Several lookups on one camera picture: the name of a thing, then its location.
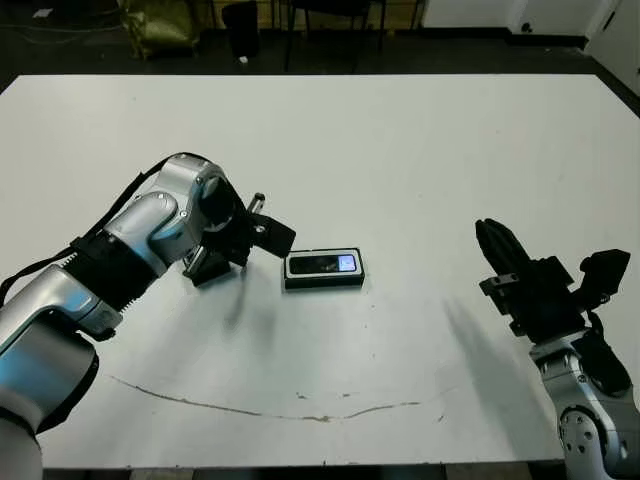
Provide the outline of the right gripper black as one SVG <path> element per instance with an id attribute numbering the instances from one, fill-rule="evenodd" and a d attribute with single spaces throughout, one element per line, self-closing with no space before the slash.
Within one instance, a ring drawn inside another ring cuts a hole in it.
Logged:
<path id="1" fill-rule="evenodd" d="M 515 336 L 537 345 L 585 327 L 568 289 L 573 279 L 557 257 L 529 261 L 515 234 L 493 219 L 477 220 L 475 233 L 497 274 L 482 281 L 480 289 L 500 314 L 511 318 L 509 328 Z"/>

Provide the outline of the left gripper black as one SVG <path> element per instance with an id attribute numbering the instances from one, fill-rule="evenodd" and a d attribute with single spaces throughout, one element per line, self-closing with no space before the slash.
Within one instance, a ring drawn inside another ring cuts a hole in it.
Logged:
<path id="1" fill-rule="evenodd" d="M 247 207 L 239 200 L 228 223 L 217 231 L 206 230 L 200 243 L 183 259 L 183 273 L 200 274 L 206 264 L 244 266 L 250 249 L 266 235 L 266 227 L 258 220 L 265 200 L 260 192 L 254 194 Z"/>

